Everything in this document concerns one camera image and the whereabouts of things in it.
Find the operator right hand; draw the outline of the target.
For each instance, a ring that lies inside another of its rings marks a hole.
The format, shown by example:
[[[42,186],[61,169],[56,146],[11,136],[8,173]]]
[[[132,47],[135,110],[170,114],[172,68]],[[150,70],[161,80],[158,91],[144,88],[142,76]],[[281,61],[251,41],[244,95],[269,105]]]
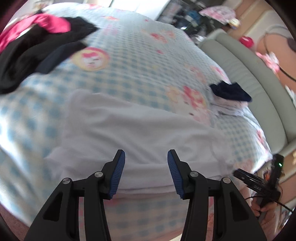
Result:
[[[275,202],[269,202],[264,207],[260,207],[259,204],[257,203],[257,197],[254,197],[250,207],[255,216],[259,217],[260,214],[265,212],[264,219],[272,219],[277,205],[278,204]]]

